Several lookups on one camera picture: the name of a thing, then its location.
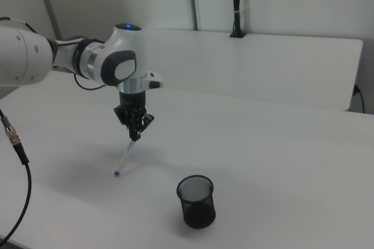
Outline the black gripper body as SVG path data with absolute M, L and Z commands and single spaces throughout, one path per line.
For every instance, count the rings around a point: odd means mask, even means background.
M 142 91 L 136 94 L 126 94 L 119 92 L 120 105 L 119 110 L 121 112 L 142 110 L 146 112 L 146 92 Z

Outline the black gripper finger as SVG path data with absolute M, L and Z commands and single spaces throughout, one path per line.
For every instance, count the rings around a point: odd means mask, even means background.
M 113 110 L 119 122 L 123 126 L 126 126 L 126 128 L 128 129 L 129 137 L 131 139 L 135 139 L 136 138 L 136 126 L 134 123 L 134 119 L 132 118 L 132 114 L 122 105 L 118 105 Z
M 141 134 L 143 131 L 145 131 L 151 122 L 155 119 L 155 117 L 151 114 L 148 114 L 144 110 L 137 110 L 135 114 L 135 136 L 134 136 L 134 141 L 137 141 L 141 138 Z

